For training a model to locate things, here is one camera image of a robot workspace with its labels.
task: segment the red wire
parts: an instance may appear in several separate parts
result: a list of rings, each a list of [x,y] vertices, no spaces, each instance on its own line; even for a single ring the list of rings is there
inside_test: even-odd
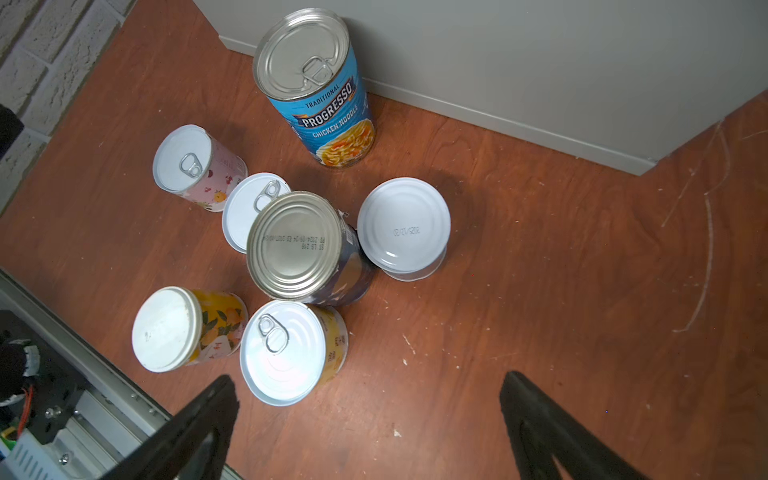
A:
[[[22,435],[24,427],[26,427],[27,421],[29,420],[29,413],[32,410],[32,393],[34,389],[35,387],[32,385],[29,386],[29,390],[24,389],[24,412],[22,413],[22,418],[18,421],[16,438]]]

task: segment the white plastic lid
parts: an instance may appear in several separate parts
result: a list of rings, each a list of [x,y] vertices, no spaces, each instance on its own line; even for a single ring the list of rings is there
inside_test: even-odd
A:
[[[429,266],[448,244],[451,214],[440,192],[418,178],[393,178],[362,202],[360,246],[378,267],[412,273]]]
[[[320,321],[298,302],[273,300],[262,306],[250,318],[240,344],[240,368],[248,388],[274,406],[292,405],[307,396],[320,380],[325,358]]]
[[[145,369],[170,372],[190,358],[202,328],[200,304],[192,292],[167,286],[153,293],[136,314],[134,354]]]
[[[208,172],[211,148],[210,137],[197,125],[170,132],[154,155],[155,183],[174,193],[191,187]]]
[[[270,202],[290,192],[280,176],[269,173],[253,174],[232,190],[221,217],[224,237],[240,253],[246,253],[248,233],[259,213]]]

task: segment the white brick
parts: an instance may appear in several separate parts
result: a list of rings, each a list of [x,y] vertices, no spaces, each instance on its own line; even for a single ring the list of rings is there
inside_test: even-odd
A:
[[[10,202],[18,185],[37,160],[45,143],[23,131],[0,160],[0,212]]]
[[[0,60],[10,51],[39,3],[39,0],[0,0]]]
[[[83,28],[61,53],[61,63],[50,74],[50,81],[32,98],[22,117],[27,127],[46,135],[53,132],[119,26],[114,15],[98,2],[83,22]]]
[[[90,0],[48,0],[29,27],[22,45],[47,61],[53,62],[56,54],[83,15]]]
[[[107,0],[109,5],[120,12],[120,15],[128,15],[128,11],[131,10],[131,6],[136,0]]]
[[[0,104],[19,114],[40,84],[45,65],[16,49],[0,67]]]

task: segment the brown wooden surface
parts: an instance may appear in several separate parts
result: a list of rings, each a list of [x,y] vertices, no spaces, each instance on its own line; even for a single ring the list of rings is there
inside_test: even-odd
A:
[[[324,169],[190,0],[140,0],[0,218],[0,264],[171,412],[231,375],[228,462],[246,478],[516,478],[498,407],[510,369],[655,478],[768,476],[768,94],[643,177],[371,103],[372,153]],[[257,401],[236,356],[163,375],[134,358],[134,314],[162,286],[266,301],[220,214],[153,182],[155,149],[187,123],[352,225],[392,177],[451,209],[443,268],[377,275],[341,309],[342,372],[296,406]]]

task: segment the bolt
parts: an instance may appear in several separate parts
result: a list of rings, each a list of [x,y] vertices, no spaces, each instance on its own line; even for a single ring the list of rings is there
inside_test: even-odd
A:
[[[48,420],[55,419],[59,415],[61,415],[61,407],[58,405],[45,409],[45,418]]]

